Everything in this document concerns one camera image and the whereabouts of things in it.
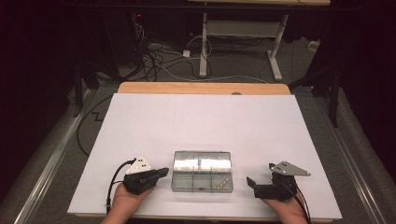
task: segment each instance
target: table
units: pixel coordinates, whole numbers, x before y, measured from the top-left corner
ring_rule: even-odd
[[[193,2],[207,3],[236,3],[236,4],[264,4],[264,5],[303,5],[305,7],[312,6],[328,6],[330,0],[189,0]],[[276,62],[276,53],[285,31],[286,23],[289,15],[283,15],[280,22],[249,22],[249,21],[209,21],[207,13],[204,13],[203,31],[202,31],[202,49],[200,57],[200,77],[206,77],[207,65],[207,35],[242,35],[256,37],[274,37],[274,47],[267,51],[268,60],[270,62],[274,78],[276,81],[282,80],[279,66]]]
[[[197,149],[231,152],[233,193],[171,190],[174,152]],[[286,160],[312,173],[296,176],[312,219],[341,218],[299,106],[283,84],[122,83],[68,213],[103,216],[111,177],[123,162],[141,154],[154,169],[170,171],[134,217],[276,220],[276,214],[254,198],[246,176],[270,184],[268,163]]]

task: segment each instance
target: cable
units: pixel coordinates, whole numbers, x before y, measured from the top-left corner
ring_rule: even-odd
[[[213,74],[213,72],[212,72],[212,66],[210,65],[210,62],[209,62],[209,61],[207,60],[207,58],[206,58],[207,56],[209,56],[209,54],[207,54],[207,55],[205,56],[203,53],[201,53],[202,57],[203,57],[204,60],[206,61],[207,67],[209,68],[209,71],[210,71],[209,75],[204,77],[205,79],[208,79],[208,78],[211,77],[212,74]]]
[[[213,44],[214,40],[211,40],[212,48],[213,48],[212,54],[215,55],[215,56],[226,56],[228,54],[231,54],[235,49],[242,49],[242,48],[247,48],[247,47],[257,47],[257,46],[259,46],[262,43],[262,41],[264,41],[266,39],[265,37],[255,37],[255,38],[249,38],[249,39],[240,38],[240,39],[231,40],[232,36],[227,36],[226,38],[221,38],[221,37],[218,37],[218,36],[215,36],[215,35],[209,35],[208,37],[212,37],[212,38],[220,40],[220,41],[226,41],[226,42],[228,42],[230,44],[230,49],[226,53],[215,54],[215,53],[213,53],[215,47],[227,48],[227,46],[215,45],[215,44]]]
[[[207,53],[206,57],[209,56],[210,53],[212,52],[212,44],[210,44],[210,41],[209,41],[207,38],[203,38],[203,37],[200,36],[200,35],[198,35],[198,36],[194,37],[192,40],[190,40],[190,42],[189,42],[189,44],[187,45],[186,49],[189,49],[189,46],[190,46],[191,42],[192,42],[194,39],[197,39],[197,38],[202,38],[203,40],[205,40],[205,41],[209,44],[209,47],[210,47],[210,48],[209,48],[209,52]]]
[[[79,141],[79,129],[82,126],[82,123],[84,122],[84,120],[91,114],[91,112],[97,107],[99,106],[101,103],[103,103],[104,101],[110,99],[113,95],[109,95],[107,96],[105,99],[101,100],[99,103],[97,103],[90,111],[88,111],[88,113],[82,118],[81,122],[79,123],[78,127],[77,127],[77,132],[76,132],[76,138],[77,138],[77,143],[78,143],[78,147],[79,149],[82,151],[82,153],[84,153],[84,155],[86,155],[87,157],[90,156],[90,154],[84,150],[82,144]]]
[[[309,214],[308,203],[307,203],[306,200],[305,200],[305,197],[304,197],[304,195],[303,195],[303,192],[300,190],[299,187],[297,187],[297,190],[301,193],[301,196],[303,197],[303,200],[304,200],[306,212],[308,213],[309,218],[311,218],[311,214]]]
[[[303,206],[303,204],[302,204],[302,202],[300,201],[300,199],[299,199],[299,198],[288,188],[288,186],[286,186],[284,183],[282,183],[281,181],[278,181],[277,179],[273,179],[273,180],[275,180],[276,183],[282,185],[282,186],[290,193],[290,195],[296,200],[296,202],[300,205],[301,209],[303,210],[306,223],[307,223],[307,224],[311,224],[311,216],[308,215],[309,211],[307,212],[307,211],[305,210],[305,207]]]
[[[204,82],[204,81],[215,81],[215,80],[221,80],[221,79],[227,79],[227,78],[235,78],[235,77],[243,77],[243,78],[249,78],[249,79],[253,79],[253,80],[257,80],[260,81],[262,83],[267,83],[266,81],[263,81],[261,79],[255,78],[255,77],[245,77],[245,76],[230,76],[230,77],[216,77],[216,78],[210,78],[210,79],[200,79],[200,80],[193,80],[193,79],[187,79],[184,77],[177,77],[175,75],[173,75],[172,73],[170,73],[166,68],[161,66],[161,69],[163,69],[166,73],[168,73],[171,77],[180,79],[180,80],[184,80],[184,81],[189,81],[189,82]]]
[[[169,66],[167,66],[167,67],[165,67],[165,68],[168,69],[168,68],[170,68],[170,67],[172,67],[172,66],[174,66],[174,65],[176,65],[176,64],[178,64],[178,63],[188,63],[188,64],[190,65],[190,67],[191,67],[191,73],[192,73],[192,75],[193,75],[194,77],[197,77],[197,76],[194,74],[194,68],[193,68],[192,63],[190,63],[190,62],[185,62],[185,61],[183,61],[183,62],[177,62],[177,63],[173,63],[173,64],[171,64],[171,65],[169,65]]]
[[[136,26],[140,28],[136,40],[139,39],[140,34],[142,34],[142,38],[140,39],[139,45],[137,47],[134,47],[134,50],[138,50],[140,48],[140,46],[143,44],[143,39],[145,38],[145,30],[143,29],[143,27],[139,24],[136,24]]]
[[[181,53],[177,52],[177,50],[172,49],[172,48],[170,48],[170,47],[167,47],[167,46],[165,46],[165,45],[163,45],[163,44],[150,43],[150,44],[148,44],[148,45],[157,45],[157,46],[161,46],[159,49],[156,49],[156,50],[154,50],[154,51],[158,51],[158,50],[160,50],[160,49],[162,49],[162,48],[167,48],[167,49],[171,49],[172,51],[159,51],[159,52],[161,52],[161,53],[173,53],[173,54],[182,55]]]
[[[128,164],[130,164],[130,165],[134,164],[135,161],[136,161],[136,158],[134,158],[132,161],[126,161],[119,167],[119,169],[117,169],[116,173],[113,175],[113,178],[111,179],[111,182],[110,182],[110,186],[108,187],[108,193],[107,193],[107,199],[106,199],[106,213],[107,214],[110,212],[110,209],[111,209],[110,194],[111,194],[111,190],[113,189],[113,185],[120,182],[120,181],[114,182],[116,180],[117,175],[119,174],[119,171],[122,169],[122,167],[124,167]]]
[[[186,58],[186,57],[178,57],[178,58],[175,58],[175,59],[172,59],[172,60],[170,60],[170,61],[163,62],[163,63],[171,63],[171,62],[177,61],[177,60],[179,60],[179,59],[185,59],[185,58]]]

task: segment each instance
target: desk leg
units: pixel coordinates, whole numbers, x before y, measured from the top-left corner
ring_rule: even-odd
[[[204,13],[204,19],[202,23],[202,51],[201,60],[199,65],[199,76],[206,77],[206,64],[207,64],[207,49],[206,49],[206,37],[207,37],[207,13]]]
[[[286,27],[286,22],[288,21],[289,15],[284,15],[282,17],[282,22],[279,24],[279,27],[277,29],[277,34],[276,34],[276,39],[275,39],[275,45],[273,50],[268,50],[268,60],[270,61],[271,68],[273,70],[274,78],[276,81],[281,81],[282,76],[280,74],[279,66],[277,65],[276,62],[276,53],[280,45],[280,41],[282,40],[282,35],[283,32],[285,31]]]

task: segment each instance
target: clear plastic box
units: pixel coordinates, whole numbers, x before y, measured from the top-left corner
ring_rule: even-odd
[[[172,191],[233,192],[230,152],[176,151],[172,175]]]

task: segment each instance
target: human hand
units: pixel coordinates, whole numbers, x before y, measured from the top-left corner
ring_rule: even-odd
[[[120,183],[114,193],[113,205],[102,224],[112,223],[121,224],[125,223],[128,218],[133,215],[140,204],[146,199],[147,196],[154,190],[155,187],[146,190],[140,195],[134,195],[128,192],[125,186]]]
[[[300,192],[298,192],[296,196],[300,202],[303,202],[303,197]],[[304,211],[294,198],[290,198],[283,202],[272,199],[261,200],[274,209],[279,220],[283,224],[306,224]]]

